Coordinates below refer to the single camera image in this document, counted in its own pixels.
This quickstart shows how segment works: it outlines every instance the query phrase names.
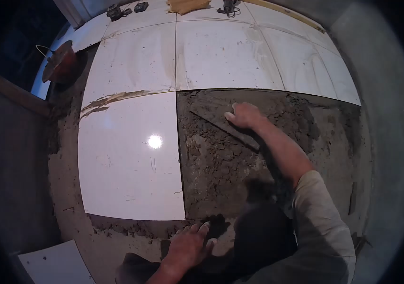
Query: sleeve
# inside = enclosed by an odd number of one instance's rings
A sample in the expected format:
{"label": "sleeve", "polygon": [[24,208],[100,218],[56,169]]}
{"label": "sleeve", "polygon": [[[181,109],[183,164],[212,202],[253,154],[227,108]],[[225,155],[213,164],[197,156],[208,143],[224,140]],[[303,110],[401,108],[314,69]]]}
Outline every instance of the sleeve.
{"label": "sleeve", "polygon": [[247,282],[350,283],[356,262],[350,231],[317,171],[301,177],[293,206],[298,250],[259,270]]}

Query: hand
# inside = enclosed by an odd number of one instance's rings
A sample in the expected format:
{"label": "hand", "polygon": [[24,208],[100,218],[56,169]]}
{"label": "hand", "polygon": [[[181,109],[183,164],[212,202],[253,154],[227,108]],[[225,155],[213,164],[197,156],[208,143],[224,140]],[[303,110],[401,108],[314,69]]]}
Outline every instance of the hand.
{"label": "hand", "polygon": [[167,256],[161,262],[163,269],[170,275],[183,276],[190,268],[202,262],[217,243],[217,239],[209,239],[203,247],[209,229],[210,223],[206,222],[200,228],[194,224],[178,230],[171,240]]}
{"label": "hand", "polygon": [[224,116],[229,122],[240,128],[254,129],[267,119],[255,105],[250,103],[233,103],[232,108],[234,114],[226,111]]}

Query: ceramic tile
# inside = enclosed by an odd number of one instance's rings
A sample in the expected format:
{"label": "ceramic tile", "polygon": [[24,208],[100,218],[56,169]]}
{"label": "ceramic tile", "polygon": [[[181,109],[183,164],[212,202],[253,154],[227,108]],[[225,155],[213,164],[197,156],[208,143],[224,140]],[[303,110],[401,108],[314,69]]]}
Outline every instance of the ceramic tile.
{"label": "ceramic tile", "polygon": [[175,23],[103,40],[93,60],[82,107],[120,92],[175,90]]}
{"label": "ceramic tile", "polygon": [[245,3],[245,5],[248,7],[258,25],[308,39],[304,29],[306,24],[302,23],[301,21],[281,12],[256,4]]}
{"label": "ceramic tile", "polygon": [[233,18],[228,18],[226,14],[218,13],[216,10],[218,8],[222,9],[223,2],[214,2],[210,3],[210,7],[207,9],[200,9],[191,11],[188,14],[180,15],[177,14],[176,20],[178,21],[192,21],[192,20],[225,20],[225,21],[233,21],[233,22],[242,22],[255,24],[254,19],[252,18],[251,13],[246,7],[245,3],[239,2],[236,5],[237,8],[240,9],[240,14],[236,14]]}
{"label": "ceramic tile", "polygon": [[166,0],[147,0],[148,7],[145,11],[134,13],[134,7],[139,1],[123,5],[121,9],[130,8],[133,12],[126,17],[110,22],[104,35],[104,39],[135,29],[175,22],[176,14],[168,13],[169,6]]}
{"label": "ceramic tile", "polygon": [[310,41],[328,49],[329,51],[333,52],[334,54],[336,54],[338,56],[341,56],[338,49],[336,48],[335,44],[333,43],[330,36],[328,35],[328,33],[323,34],[311,26],[308,26],[308,25],[304,25],[304,26],[305,26],[306,34],[308,35],[308,38]]}
{"label": "ceramic tile", "polygon": [[256,26],[230,21],[177,22],[178,90],[284,90],[270,49]]}
{"label": "ceramic tile", "polygon": [[337,99],[322,58],[311,42],[275,29],[261,30],[286,91]]}
{"label": "ceramic tile", "polygon": [[315,45],[315,47],[331,77],[338,99],[355,105],[361,105],[352,76],[344,60],[323,47],[318,45]]}
{"label": "ceramic tile", "polygon": [[175,91],[105,107],[79,124],[85,212],[122,219],[185,219]]}
{"label": "ceramic tile", "polygon": [[106,13],[103,13],[94,17],[82,27],[75,30],[69,38],[73,41],[74,52],[78,52],[79,50],[85,49],[97,42],[100,42],[110,22],[111,20]]}
{"label": "ceramic tile", "polygon": [[74,240],[18,257],[35,284],[95,284]]}

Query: concrete wall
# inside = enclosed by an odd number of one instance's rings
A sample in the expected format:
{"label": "concrete wall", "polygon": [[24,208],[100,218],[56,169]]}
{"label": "concrete wall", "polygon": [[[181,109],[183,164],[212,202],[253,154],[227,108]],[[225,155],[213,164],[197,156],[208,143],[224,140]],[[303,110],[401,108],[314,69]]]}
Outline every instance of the concrete wall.
{"label": "concrete wall", "polygon": [[365,228],[373,247],[366,244],[359,254],[354,283],[376,283],[404,243],[404,49],[388,20],[368,4],[371,1],[270,2],[322,24],[340,49],[359,91],[374,162]]}
{"label": "concrete wall", "polygon": [[0,94],[0,243],[10,256],[60,243],[45,130],[43,117]]}

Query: trowel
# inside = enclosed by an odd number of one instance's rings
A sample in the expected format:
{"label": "trowel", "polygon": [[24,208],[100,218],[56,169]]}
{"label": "trowel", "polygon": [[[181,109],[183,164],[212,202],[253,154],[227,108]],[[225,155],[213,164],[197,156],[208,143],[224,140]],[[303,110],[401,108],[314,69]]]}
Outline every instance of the trowel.
{"label": "trowel", "polygon": [[224,117],[224,112],[231,111],[232,106],[227,101],[208,97],[206,99],[197,98],[191,104],[191,112],[200,118],[210,122],[217,128],[239,139],[244,144],[258,151],[259,144],[248,134],[244,134],[235,129]]}

